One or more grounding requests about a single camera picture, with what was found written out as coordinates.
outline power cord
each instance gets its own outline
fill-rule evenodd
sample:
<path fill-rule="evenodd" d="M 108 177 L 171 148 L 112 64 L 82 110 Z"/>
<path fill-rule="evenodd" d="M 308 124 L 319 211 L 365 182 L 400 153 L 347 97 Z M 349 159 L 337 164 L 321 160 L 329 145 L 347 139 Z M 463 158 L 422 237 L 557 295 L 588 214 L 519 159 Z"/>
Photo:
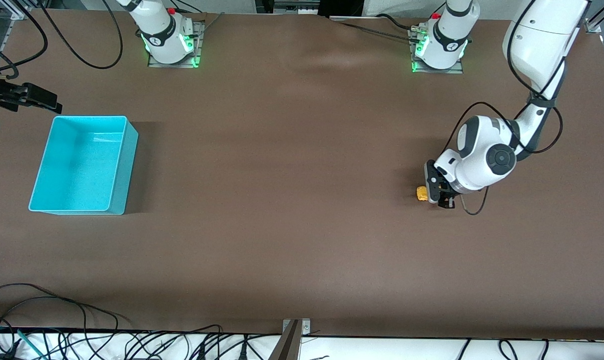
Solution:
<path fill-rule="evenodd" d="M 16 61 L 14 63 L 15 66 L 20 66 L 22 64 L 26 64 L 27 62 L 31 62 L 32 60 L 37 59 L 38 57 L 40 57 L 42 54 L 44 54 L 44 51 L 46 51 L 46 49 L 48 48 L 48 38 L 46 38 L 46 34 L 44 33 L 44 30 L 42 29 L 42 27 L 39 25 L 39 23 L 35 20 L 35 18 L 33 18 L 33 16 L 26 10 L 24 9 L 24 7 L 20 4 L 20 2 L 18 0 L 11 0 L 11 2 L 18 8 L 20 9 L 20 11 L 26 15 L 26 17 L 28 18 L 28 20 L 30 20 L 30 22 L 33 23 L 33 25 L 35 25 L 35 27 L 37 28 L 37 31 L 39 32 L 39 34 L 42 36 L 42 48 L 40 48 L 39 51 L 37 51 L 35 54 L 27 57 L 26 59 L 22 59 L 20 61 Z M 4 71 L 6 69 L 11 68 L 10 64 L 8 64 L 7 66 L 2 66 L 0 68 L 0 71 Z"/>
<path fill-rule="evenodd" d="M 249 346 L 249 349 L 251 349 L 251 351 L 260 359 L 260 360 L 264 360 L 263 357 L 261 357 L 260 353 L 257 352 L 257 350 L 255 350 L 255 348 L 253 347 L 253 345 L 251 345 L 251 343 L 246 340 L 246 344 Z"/>
<path fill-rule="evenodd" d="M 42 11 L 44 12 L 44 16 L 46 16 L 46 18 L 48 19 L 48 22 L 51 23 L 51 25 L 53 26 L 53 29 L 55 30 L 55 32 L 57 32 L 57 36 L 59 36 L 60 39 L 62 39 L 62 42 L 64 43 L 64 45 L 66 45 L 66 47 L 71 51 L 71 53 L 73 53 L 73 55 L 78 60 L 80 60 L 82 63 L 89 66 L 90 68 L 94 68 L 94 69 L 98 69 L 98 70 L 106 70 L 106 69 L 110 69 L 113 66 L 115 66 L 117 63 L 119 63 L 119 60 L 122 59 L 122 52 L 124 50 L 124 43 L 122 41 L 122 32 L 119 30 L 119 24 L 117 23 L 117 20 L 115 19 L 115 15 L 113 14 L 113 11 L 110 9 L 110 7 L 108 6 L 108 3 L 106 2 L 106 0 L 101 0 L 101 2 L 104 4 L 106 9 L 108 10 L 108 14 L 110 15 L 110 18 L 111 18 L 111 20 L 113 20 L 113 24 L 115 25 L 115 28 L 117 29 L 117 37 L 119 38 L 119 53 L 117 54 L 117 58 L 111 64 L 108 64 L 106 66 L 99 66 L 96 64 L 91 64 L 88 61 L 86 61 L 83 57 L 81 57 L 80 54 L 78 54 L 75 51 L 75 49 L 71 46 L 71 44 L 68 43 L 68 41 L 66 40 L 66 38 L 64 37 L 64 35 L 60 31 L 60 29 L 57 27 L 57 24 L 55 23 L 55 21 L 53 21 L 51 16 L 48 14 L 48 11 L 46 11 L 46 7 L 44 7 L 39 2 L 39 0 L 36 0 L 36 1 L 37 1 L 37 4 L 39 5 L 39 8 L 42 9 Z"/>
<path fill-rule="evenodd" d="M 222 353 L 220 353 L 220 354 L 217 356 L 217 358 L 218 358 L 218 359 L 219 359 L 219 358 L 222 358 L 222 356 L 224 356 L 224 354 L 226 354 L 226 353 L 228 353 L 229 351 L 231 351 L 231 350 L 232 350 L 234 347 L 240 346 L 240 345 L 241 345 L 241 344 L 243 344 L 245 341 L 250 341 L 250 340 L 257 339 L 257 338 L 261 338 L 261 337 L 262 337 L 262 338 L 263 338 L 263 337 L 273 337 L 273 336 L 276 336 L 276 335 L 277 335 L 277 336 L 278 336 L 278 335 L 281 335 L 281 333 L 279 333 L 279 334 L 278 334 L 278 333 L 277 333 L 277 334 L 276 334 L 276 333 L 262 333 L 262 334 L 260 334 L 260 335 L 256 335 L 256 336 L 254 336 L 254 337 L 250 337 L 250 338 L 249 338 L 249 339 L 247 339 L 247 340 L 242 340 L 242 341 L 240 341 L 240 342 L 236 342 L 235 344 L 232 344 L 230 347 L 228 347 L 226 350 L 222 351 Z"/>
<path fill-rule="evenodd" d="M 103 347 L 105 347 L 108 342 L 110 342 L 110 340 L 112 340 L 112 338 L 117 334 L 117 330 L 118 330 L 118 326 L 119 326 L 119 319 L 118 317 L 120 317 L 120 315 L 117 315 L 113 312 L 110 312 L 108 310 L 104 310 L 104 309 L 100 309 L 99 307 L 93 306 L 93 305 L 88 305 L 87 303 L 82 303 L 79 301 L 75 301 L 73 299 L 67 298 L 67 297 L 63 297 L 63 296 L 58 296 L 56 295 L 54 292 L 48 291 L 47 289 L 44 289 L 43 287 L 39 287 L 38 285 L 34 285 L 34 284 L 30 284 L 30 283 L 24 283 L 24 282 L 13 282 L 10 284 L 5 284 L 5 285 L 0 285 L 0 289 L 4 289 L 7 287 L 30 287 L 32 289 L 35 289 L 39 292 L 42 292 L 43 294 L 45 294 L 46 296 L 34 296 L 31 298 L 27 298 L 23 301 L 20 301 L 19 303 L 17 303 L 16 305 L 13 305 L 11 308 L 9 308 L 7 311 L 4 312 L 4 314 L 2 314 L 2 316 L 0 316 L 0 325 L 2 324 L 2 322 L 4 322 L 5 324 L 7 324 L 8 326 L 10 326 L 10 324 L 8 324 L 8 322 L 6 321 L 6 317 L 16 308 L 20 307 L 21 305 L 23 305 L 24 303 L 28 303 L 29 301 L 34 301 L 34 300 L 38 300 L 38 299 L 57 299 L 60 301 L 64 301 L 65 303 L 70 303 L 72 305 L 76 305 L 82 312 L 82 317 L 83 317 L 83 322 L 82 322 L 82 330 L 84 333 L 84 339 L 87 343 L 87 346 L 91 349 L 91 351 L 93 352 L 93 355 L 88 358 L 88 360 L 91 360 L 92 358 L 94 358 L 95 356 L 97 356 L 99 359 L 101 360 L 106 360 L 105 358 L 101 357 L 98 352 L 103 349 Z M 95 350 L 95 348 L 92 347 L 89 338 L 88 338 L 88 334 L 87 334 L 87 314 L 86 314 L 86 310 L 85 308 L 88 309 L 92 309 L 92 310 L 96 310 L 97 312 L 106 314 L 110 317 L 112 317 L 115 320 L 115 328 L 113 329 L 113 333 L 112 335 L 109 336 L 109 339 L 104 342 L 104 344 L 102 346 L 100 346 L 97 350 Z M 11 339 L 12 342 L 14 342 L 14 332 L 12 331 L 12 328 L 9 327 L 9 330 L 11 331 Z"/>
<path fill-rule="evenodd" d="M 540 360 L 546 359 L 546 354 L 548 353 L 548 346 L 550 345 L 550 341 L 548 339 L 544 339 L 544 343 L 544 350 L 542 351 L 542 357 L 540 357 Z M 508 345 L 508 347 L 510 347 L 510 351 L 513 353 L 513 358 L 508 357 L 507 354 L 504 352 L 504 349 L 502 347 L 503 344 L 506 344 Z M 517 357 L 517 353 L 515 352 L 515 348 L 513 347 L 513 344 L 510 343 L 510 341 L 505 339 L 500 340 L 500 342 L 498 342 L 498 346 L 500 347 L 500 353 L 506 360 L 519 360 L 519 358 Z"/>
<path fill-rule="evenodd" d="M 410 43 L 416 43 L 418 41 L 417 39 L 411 39 L 411 38 L 407 38 L 406 36 L 399 36 L 399 35 L 395 35 L 395 34 L 389 34 L 388 32 L 383 32 L 383 31 L 379 31 L 379 30 L 369 29 L 368 27 L 363 27 L 363 26 L 359 26 L 359 25 L 353 25 L 352 23 L 341 22 L 341 24 L 344 25 L 344 26 L 346 26 L 346 27 L 356 28 L 356 29 L 359 29 L 359 30 L 363 30 L 365 32 L 373 33 L 373 34 L 384 35 L 385 37 L 391 37 L 391 38 L 395 38 L 395 39 L 400 39 L 400 40 L 403 40 L 403 41 L 408 41 Z"/>
<path fill-rule="evenodd" d="M 397 20 L 395 20 L 392 16 L 390 16 L 387 13 L 381 13 L 381 14 L 377 14 L 375 16 L 376 18 L 387 18 L 389 19 L 392 23 L 395 24 L 396 27 L 400 28 L 400 29 L 404 29 L 404 30 L 410 30 L 411 27 L 407 26 L 407 25 L 402 25 L 401 23 L 397 22 Z"/>
<path fill-rule="evenodd" d="M 0 57 L 2 58 L 2 60 L 4 60 L 8 64 L 8 66 L 10 67 L 10 69 L 13 70 L 13 73 L 11 75 L 7 75 L 6 78 L 8 80 L 11 80 L 11 79 L 14 79 L 14 78 L 18 77 L 18 75 L 20 75 L 20 73 L 18 71 L 18 68 L 17 68 L 16 64 L 14 64 L 11 60 L 9 60 L 6 57 L 6 55 L 4 55 L 2 53 L 2 51 L 0 51 Z"/>
<path fill-rule="evenodd" d="M 468 210 L 468 207 L 466 207 L 466 201 L 464 201 L 464 194 L 460 194 L 460 199 L 462 199 L 462 208 L 464 208 L 464 212 L 466 212 L 466 214 L 471 215 L 472 217 L 475 215 L 479 215 L 480 212 L 482 212 L 482 210 L 484 209 L 484 205 L 486 205 L 486 198 L 487 198 L 487 196 L 489 196 L 490 188 L 491 188 L 490 185 L 485 188 L 486 191 L 484 191 L 484 198 L 482 199 L 482 204 L 480 205 L 480 208 L 476 212 L 471 212 L 470 210 Z"/>
<path fill-rule="evenodd" d="M 240 356 L 237 358 L 237 360 L 249 360 L 249 358 L 246 356 L 246 347 L 249 343 L 249 336 L 248 335 L 244 335 L 244 342 L 242 342 L 242 350 L 240 351 Z"/>
<path fill-rule="evenodd" d="M 472 339 L 470 337 L 466 339 L 464 346 L 462 346 L 462 351 L 460 351 L 460 354 L 457 356 L 457 360 L 462 360 L 462 358 L 464 357 L 464 353 L 466 352 L 466 348 L 468 348 L 468 344 L 471 343 L 471 340 Z"/>
<path fill-rule="evenodd" d="M 193 6 L 193 5 L 191 5 L 191 4 L 188 4 L 187 2 L 183 2 L 182 0 L 176 0 L 176 2 L 178 2 L 178 3 L 180 3 L 180 4 L 183 4 L 183 5 L 186 5 L 187 7 L 190 7 L 191 9 L 193 9 L 193 10 L 195 10 L 195 11 L 199 12 L 199 13 L 201 13 L 201 12 L 202 12 L 202 10 L 198 9 L 197 7 L 194 7 L 194 6 Z"/>

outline white object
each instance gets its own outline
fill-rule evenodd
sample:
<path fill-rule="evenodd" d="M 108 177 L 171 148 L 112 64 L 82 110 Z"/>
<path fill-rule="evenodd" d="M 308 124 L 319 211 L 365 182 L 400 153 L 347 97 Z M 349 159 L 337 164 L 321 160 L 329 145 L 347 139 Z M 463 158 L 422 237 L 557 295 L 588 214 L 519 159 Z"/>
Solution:
<path fill-rule="evenodd" d="M 428 39 L 415 55 L 432 68 L 452 68 L 468 44 L 468 35 L 479 17 L 477 0 L 447 0 L 440 18 L 420 24 L 428 29 Z"/>
<path fill-rule="evenodd" d="M 530 4 L 523 4 L 516 19 Z M 513 68 L 528 77 L 532 89 L 543 98 L 530 100 L 517 119 L 508 120 L 515 134 L 500 118 L 468 119 L 458 134 L 458 151 L 448 149 L 435 161 L 434 168 L 446 180 L 444 188 L 450 185 L 459 194 L 479 191 L 507 177 L 516 162 L 530 155 L 519 142 L 528 150 L 537 150 L 542 128 L 554 106 L 554 101 L 544 100 L 557 98 L 564 79 L 565 57 L 587 5 L 587 0 L 533 0 L 519 25 L 516 27 L 517 20 L 511 23 L 503 41 L 504 55 L 512 59 Z M 425 169 L 428 180 L 428 166 Z M 431 196 L 429 201 L 437 203 Z"/>
<path fill-rule="evenodd" d="M 162 64 L 177 63 L 194 50 L 193 21 L 181 14 L 169 14 L 161 0 L 117 0 L 128 11 L 142 31 L 147 51 Z"/>

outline mounting plate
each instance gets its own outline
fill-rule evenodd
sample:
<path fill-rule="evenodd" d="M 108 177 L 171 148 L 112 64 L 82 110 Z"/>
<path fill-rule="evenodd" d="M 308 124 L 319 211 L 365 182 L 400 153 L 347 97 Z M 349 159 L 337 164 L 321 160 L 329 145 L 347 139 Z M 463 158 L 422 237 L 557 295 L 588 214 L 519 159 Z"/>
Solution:
<path fill-rule="evenodd" d="M 284 330 L 286 330 L 286 326 L 288 326 L 288 323 L 291 322 L 293 319 L 284 319 L 284 321 L 282 321 L 282 333 L 284 332 Z M 302 319 L 302 335 L 308 335 L 311 333 L 311 319 Z"/>
<path fill-rule="evenodd" d="M 204 22 L 194 21 L 193 22 L 193 35 L 197 35 L 193 39 L 193 52 L 186 55 L 184 59 L 172 64 L 164 64 L 154 59 L 151 54 L 148 55 L 148 66 L 149 68 L 199 68 L 199 59 L 202 55 L 202 41 L 204 40 Z"/>

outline brown mat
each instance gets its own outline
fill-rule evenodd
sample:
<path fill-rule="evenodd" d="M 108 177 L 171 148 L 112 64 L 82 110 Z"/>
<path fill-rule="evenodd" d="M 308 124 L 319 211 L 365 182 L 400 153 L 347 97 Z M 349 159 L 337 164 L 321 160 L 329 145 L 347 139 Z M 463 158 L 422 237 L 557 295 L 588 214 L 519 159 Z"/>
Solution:
<path fill-rule="evenodd" d="M 404 43 L 310 15 L 225 14 L 199 69 L 165 70 L 146 68 L 119 13 L 124 56 L 100 71 L 34 13 L 50 47 L 18 80 L 59 94 L 65 114 L 128 116 L 139 148 L 129 214 L 29 212 L 53 114 L 0 109 L 0 284 L 37 283 L 138 329 L 273 332 L 310 317 L 323 334 L 604 338 L 597 35 L 580 34 L 569 56 L 560 142 L 518 164 L 471 217 L 419 203 L 414 189 L 468 105 L 508 116 L 523 106 L 501 53 L 505 21 L 477 24 L 464 75 L 411 73 Z M 114 59 L 107 13 L 52 13 L 87 60 Z M 357 23 L 402 35 L 384 19 Z M 16 61 L 40 44 L 23 21 L 5 52 Z M 0 306 L 26 294 L 2 292 Z M 9 319 L 81 326 L 75 311 L 33 303 Z"/>

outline plastic storage box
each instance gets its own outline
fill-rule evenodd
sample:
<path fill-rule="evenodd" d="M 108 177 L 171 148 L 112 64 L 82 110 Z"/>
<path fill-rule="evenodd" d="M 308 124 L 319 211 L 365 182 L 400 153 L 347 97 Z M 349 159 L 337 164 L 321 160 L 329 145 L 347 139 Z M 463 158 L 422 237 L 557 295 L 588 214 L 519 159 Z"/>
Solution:
<path fill-rule="evenodd" d="M 55 215 L 121 215 L 137 146 L 125 116 L 57 116 L 28 209 Z"/>

